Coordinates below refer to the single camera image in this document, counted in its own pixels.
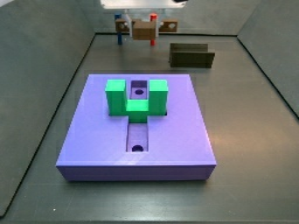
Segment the purple base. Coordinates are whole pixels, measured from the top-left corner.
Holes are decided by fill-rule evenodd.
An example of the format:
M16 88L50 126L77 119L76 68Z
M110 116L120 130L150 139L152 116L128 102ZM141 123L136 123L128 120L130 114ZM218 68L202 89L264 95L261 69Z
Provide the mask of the purple base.
M166 116L148 116L148 149L126 151L125 116L108 116L109 79L168 81ZM206 179L216 166L189 75L88 77L56 163L66 180Z

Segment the green cube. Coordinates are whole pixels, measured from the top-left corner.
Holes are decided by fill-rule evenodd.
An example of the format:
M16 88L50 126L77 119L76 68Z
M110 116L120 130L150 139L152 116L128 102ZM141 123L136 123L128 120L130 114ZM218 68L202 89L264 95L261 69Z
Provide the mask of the green cube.
M126 115L126 81L108 80L106 81L106 104L110 116Z
M149 80L149 116L164 116L168 95L166 80Z
M125 111L129 123L146 123L148 100L126 100Z

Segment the gray floor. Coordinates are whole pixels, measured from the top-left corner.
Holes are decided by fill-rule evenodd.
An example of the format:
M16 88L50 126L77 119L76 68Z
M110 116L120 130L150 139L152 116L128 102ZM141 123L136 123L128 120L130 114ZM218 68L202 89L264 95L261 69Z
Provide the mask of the gray floor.
M212 69L169 68L169 43L208 43ZM218 162L206 182L68 183L54 168L88 74L190 74ZM96 36L5 221L299 221L299 125L236 38Z

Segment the wall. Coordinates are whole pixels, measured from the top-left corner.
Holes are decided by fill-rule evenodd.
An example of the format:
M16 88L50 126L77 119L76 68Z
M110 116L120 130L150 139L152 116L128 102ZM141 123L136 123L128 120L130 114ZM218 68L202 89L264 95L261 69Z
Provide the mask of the wall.
M93 34L74 0L14 0L0 8L0 216Z
M299 116L297 9L297 0L263 0L237 38Z
M113 32L112 10L102 10L98 0L77 0L94 32ZM166 10L168 18L178 18L178 33L237 35L260 0L189 0L180 10ZM144 14L130 14L144 18Z

